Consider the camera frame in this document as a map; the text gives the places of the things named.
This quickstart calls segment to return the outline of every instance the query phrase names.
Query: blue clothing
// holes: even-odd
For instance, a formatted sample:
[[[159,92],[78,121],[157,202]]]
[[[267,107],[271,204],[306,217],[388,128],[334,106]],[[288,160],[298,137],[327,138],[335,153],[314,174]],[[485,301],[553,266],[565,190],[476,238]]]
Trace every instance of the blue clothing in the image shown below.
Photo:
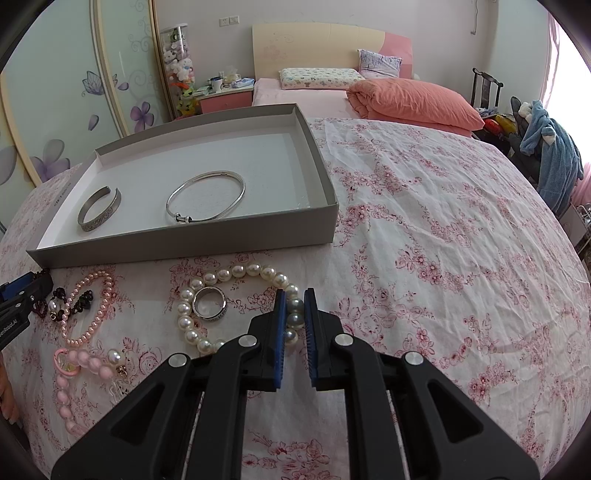
[[[523,154],[531,155],[541,137],[556,136],[551,145],[545,141],[542,144],[538,193],[550,210],[560,216],[569,207],[575,179],[583,180],[581,154],[566,130],[548,116],[542,102],[533,101],[531,114],[531,123],[519,148]]]

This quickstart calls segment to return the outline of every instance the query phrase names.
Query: sliding wardrobe door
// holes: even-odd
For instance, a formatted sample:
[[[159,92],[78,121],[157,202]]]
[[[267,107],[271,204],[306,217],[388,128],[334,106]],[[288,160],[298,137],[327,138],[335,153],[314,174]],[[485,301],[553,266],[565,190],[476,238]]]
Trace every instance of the sliding wardrobe door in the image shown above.
[[[95,60],[88,1],[54,1],[23,36],[2,77],[20,153],[42,182],[120,137]]]
[[[91,1],[97,6],[102,52],[129,133],[170,121],[154,50],[149,1]]]

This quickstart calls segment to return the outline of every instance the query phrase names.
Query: floral bedsheet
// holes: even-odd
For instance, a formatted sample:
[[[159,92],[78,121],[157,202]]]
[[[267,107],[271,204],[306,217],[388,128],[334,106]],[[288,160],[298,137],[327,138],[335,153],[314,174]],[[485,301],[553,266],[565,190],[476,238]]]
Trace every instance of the floral bedsheet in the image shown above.
[[[585,272],[535,190],[494,147],[390,122],[312,119],[340,216],[332,245],[135,264],[101,265],[115,279],[114,308],[92,351],[125,354],[137,385],[172,353],[197,356],[173,307],[192,276],[256,259],[314,287],[319,307],[392,355],[418,350],[548,471],[589,414],[591,291]],[[71,171],[35,189],[0,242],[0,283],[38,267],[27,239]],[[94,267],[52,272],[70,291]],[[229,310],[210,338],[246,331],[272,308],[260,278],[223,286]],[[73,324],[78,335],[89,322]],[[74,441],[57,413],[51,357],[61,346],[49,318],[4,350],[37,465],[49,473]],[[252,394],[243,478],[345,480],[341,393],[310,388],[303,339],[287,351],[283,387]],[[76,421],[110,409],[92,375],[73,393]]]

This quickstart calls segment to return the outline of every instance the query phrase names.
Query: headboard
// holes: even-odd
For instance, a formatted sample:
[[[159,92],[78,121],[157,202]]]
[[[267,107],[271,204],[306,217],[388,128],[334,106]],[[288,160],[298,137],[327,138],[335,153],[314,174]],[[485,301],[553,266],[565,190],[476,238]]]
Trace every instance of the headboard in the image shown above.
[[[266,23],[252,26],[255,75],[278,78],[288,67],[359,68],[359,48],[402,58],[401,78],[413,75],[410,38],[334,23]]]

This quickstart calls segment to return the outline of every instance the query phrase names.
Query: white pearl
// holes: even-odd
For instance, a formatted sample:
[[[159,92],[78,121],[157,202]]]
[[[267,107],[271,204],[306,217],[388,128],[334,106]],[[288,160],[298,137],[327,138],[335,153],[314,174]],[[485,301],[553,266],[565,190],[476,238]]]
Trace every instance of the white pearl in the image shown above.
[[[220,338],[216,340],[216,342],[213,344],[213,349],[217,352],[221,347],[225,345],[225,343],[226,342],[224,342],[224,340]]]
[[[199,333],[197,330],[187,330],[185,332],[185,340],[189,345],[197,345],[199,343]]]
[[[197,350],[199,350],[199,352],[203,355],[209,355],[214,351],[213,344],[206,338],[202,338],[197,344]]]
[[[193,297],[195,296],[195,291],[192,288],[184,288],[179,293],[178,296],[181,297],[181,300],[192,302]]]
[[[256,277],[261,273],[261,265],[253,262],[246,266],[246,273],[248,273],[251,277]]]
[[[219,281],[228,281],[232,278],[232,273],[227,269],[223,268],[217,271],[217,279]]]
[[[193,327],[193,319],[191,317],[179,317],[178,318],[178,328],[181,329],[183,332],[186,332],[190,328]]]
[[[124,363],[123,355],[121,355],[121,353],[119,353],[114,348],[107,352],[107,361],[114,367],[118,367]]]
[[[291,328],[286,328],[283,338],[286,345],[294,345],[297,343],[297,332]]]
[[[294,330],[299,330],[304,327],[304,316],[301,313],[290,313],[287,317],[287,326]]]
[[[211,272],[207,272],[203,276],[203,281],[205,282],[205,285],[207,285],[209,287],[215,285],[217,283],[216,274],[215,273],[211,273]]]
[[[275,275],[275,278],[273,278],[273,281],[271,283],[273,283],[274,287],[285,288],[286,286],[289,285],[290,279],[287,278],[287,275],[285,275],[284,273],[278,272],[277,275]]]
[[[275,270],[275,268],[273,268],[270,265],[265,265],[261,269],[261,278],[263,280],[273,281],[273,278],[275,278],[275,275],[277,275],[277,271]]]
[[[205,286],[205,282],[203,281],[203,279],[201,277],[195,277],[195,278],[191,279],[191,282],[189,282],[189,286],[194,291],[199,291]]]
[[[246,275],[246,268],[243,265],[234,265],[231,270],[233,277],[242,278]]]
[[[300,294],[299,287],[293,283],[290,283],[288,286],[286,286],[284,290],[288,300],[296,299]]]
[[[298,298],[287,300],[287,311],[304,313],[304,300]]]
[[[189,305],[186,301],[182,301],[177,305],[177,312],[180,316],[190,315],[191,305]]]

